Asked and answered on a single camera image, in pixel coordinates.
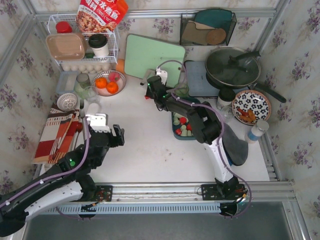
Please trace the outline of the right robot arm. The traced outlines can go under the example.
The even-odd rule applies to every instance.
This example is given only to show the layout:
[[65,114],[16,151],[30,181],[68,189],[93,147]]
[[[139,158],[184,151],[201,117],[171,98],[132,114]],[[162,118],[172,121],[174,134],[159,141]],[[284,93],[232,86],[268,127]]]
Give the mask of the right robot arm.
[[233,194],[242,197],[247,189],[239,183],[239,178],[232,172],[228,162],[222,139],[225,124],[219,113],[208,102],[191,102],[170,92],[158,75],[149,77],[146,83],[147,95],[154,100],[158,109],[188,118],[193,136],[199,143],[205,145],[212,162],[219,195],[223,199]]

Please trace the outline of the teal plastic storage basket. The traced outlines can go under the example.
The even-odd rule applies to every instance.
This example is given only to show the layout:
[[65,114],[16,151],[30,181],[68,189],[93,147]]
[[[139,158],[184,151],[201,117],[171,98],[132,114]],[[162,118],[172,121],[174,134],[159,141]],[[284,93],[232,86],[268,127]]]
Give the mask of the teal plastic storage basket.
[[192,132],[192,136],[181,136],[181,135],[177,135],[176,133],[175,133],[175,130],[176,129],[181,129],[181,124],[179,124],[179,125],[174,125],[173,124],[173,119],[175,118],[174,117],[174,113],[176,113],[176,112],[172,112],[171,113],[171,120],[172,120],[172,122],[171,122],[171,127],[172,127],[172,132],[173,132],[173,136],[177,139],[177,140],[181,140],[181,141],[194,141],[196,138],[194,137],[194,135],[193,135],[193,131],[191,131]]

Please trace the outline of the red coffee capsule bottom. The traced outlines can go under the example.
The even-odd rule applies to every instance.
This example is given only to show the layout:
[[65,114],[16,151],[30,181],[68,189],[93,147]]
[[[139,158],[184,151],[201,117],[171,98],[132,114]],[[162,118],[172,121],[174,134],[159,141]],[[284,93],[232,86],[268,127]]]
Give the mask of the red coffee capsule bottom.
[[177,135],[181,136],[182,135],[182,130],[180,128],[178,128],[178,129],[175,130],[175,133]]

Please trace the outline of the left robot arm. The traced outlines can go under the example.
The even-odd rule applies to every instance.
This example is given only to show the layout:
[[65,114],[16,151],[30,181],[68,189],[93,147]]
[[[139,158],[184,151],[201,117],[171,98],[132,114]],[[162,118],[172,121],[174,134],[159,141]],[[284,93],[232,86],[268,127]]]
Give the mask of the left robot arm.
[[66,153],[31,182],[0,197],[0,236],[7,237],[40,213],[72,201],[91,200],[97,186],[89,175],[100,167],[110,148],[125,144],[125,130],[108,126],[104,113],[83,120],[84,143]]

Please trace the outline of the blue cloth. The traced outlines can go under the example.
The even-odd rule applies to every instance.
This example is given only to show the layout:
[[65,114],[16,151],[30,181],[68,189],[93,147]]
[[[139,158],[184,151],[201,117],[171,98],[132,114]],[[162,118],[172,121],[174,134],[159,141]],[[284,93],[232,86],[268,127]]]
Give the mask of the blue cloth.
[[246,162],[249,154],[249,144],[245,140],[239,139],[226,123],[224,124],[222,144],[230,165],[242,166]]

